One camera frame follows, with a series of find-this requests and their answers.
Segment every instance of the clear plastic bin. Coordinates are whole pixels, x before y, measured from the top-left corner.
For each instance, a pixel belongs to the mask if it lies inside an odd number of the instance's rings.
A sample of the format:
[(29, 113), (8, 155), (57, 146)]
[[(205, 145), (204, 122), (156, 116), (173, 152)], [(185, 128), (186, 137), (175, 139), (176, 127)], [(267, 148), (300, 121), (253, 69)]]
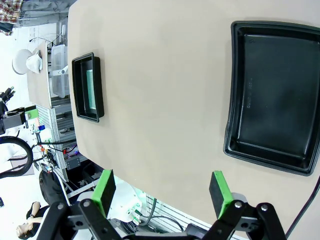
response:
[[(67, 47), (62, 44), (53, 46), (51, 49), (51, 65), (52, 70), (61, 70), (68, 65)], [(69, 75), (52, 76), (52, 92), (60, 98), (70, 94)]]

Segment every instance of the white round object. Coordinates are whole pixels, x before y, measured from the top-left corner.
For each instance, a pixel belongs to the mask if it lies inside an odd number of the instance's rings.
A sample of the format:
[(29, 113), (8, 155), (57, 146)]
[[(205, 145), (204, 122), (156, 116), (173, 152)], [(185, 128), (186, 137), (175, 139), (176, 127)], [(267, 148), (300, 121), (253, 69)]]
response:
[(32, 56), (32, 52), (28, 49), (21, 49), (15, 54), (12, 59), (12, 69), (16, 74), (22, 75), (27, 73), (29, 69), (27, 68), (26, 62), (30, 56)]

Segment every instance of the beige tabletop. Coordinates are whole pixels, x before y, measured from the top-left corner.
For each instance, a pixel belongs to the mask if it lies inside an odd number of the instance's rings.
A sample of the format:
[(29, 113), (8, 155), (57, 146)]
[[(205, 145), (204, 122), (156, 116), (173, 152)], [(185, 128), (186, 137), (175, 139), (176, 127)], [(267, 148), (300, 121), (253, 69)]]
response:
[(48, 49), (46, 41), (42, 42), (34, 51), (40, 50), (40, 56), (42, 58), (42, 70), (40, 73), (32, 71), (27, 72), (27, 83), (29, 100), (33, 104), (40, 105), (44, 108), (51, 108), (51, 97), (49, 89), (48, 78)]
[[(286, 231), (311, 194), (320, 164), (305, 177), (224, 154), (230, 26), (271, 20), (320, 27), (319, 9), (311, 0), (77, 1), (69, 12), (68, 64), (90, 52), (100, 58), (105, 111), (99, 123), (76, 117), (71, 91), (79, 151), (207, 223), (216, 220), (211, 173), (222, 170), (231, 191), (252, 206), (272, 203)], [(73, 89), (71, 68), (69, 84)]]

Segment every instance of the plastic container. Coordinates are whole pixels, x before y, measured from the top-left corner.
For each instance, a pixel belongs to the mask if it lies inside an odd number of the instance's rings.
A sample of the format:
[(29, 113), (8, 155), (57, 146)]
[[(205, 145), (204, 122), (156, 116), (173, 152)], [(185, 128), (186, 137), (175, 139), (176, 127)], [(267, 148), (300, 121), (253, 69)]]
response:
[(308, 176), (319, 155), (320, 28), (237, 21), (224, 152)]
[(73, 59), (72, 81), (76, 115), (98, 123), (105, 115), (100, 58), (91, 52)]
[[(51, 49), (51, 65), (52, 70), (61, 70), (68, 65), (68, 48), (62, 44), (53, 46)], [(63, 74), (59, 76), (52, 76), (52, 92), (60, 98), (70, 94), (69, 90), (69, 75)]]

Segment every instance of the small black tray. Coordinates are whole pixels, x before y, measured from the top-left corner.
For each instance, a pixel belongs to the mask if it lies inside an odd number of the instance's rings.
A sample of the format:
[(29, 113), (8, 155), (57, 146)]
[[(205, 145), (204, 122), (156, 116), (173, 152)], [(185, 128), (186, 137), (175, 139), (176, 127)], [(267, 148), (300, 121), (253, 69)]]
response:
[(224, 152), (309, 176), (319, 155), (320, 28), (231, 25), (232, 83)]
[(105, 115), (100, 58), (91, 52), (73, 59), (72, 81), (76, 115), (98, 123)]

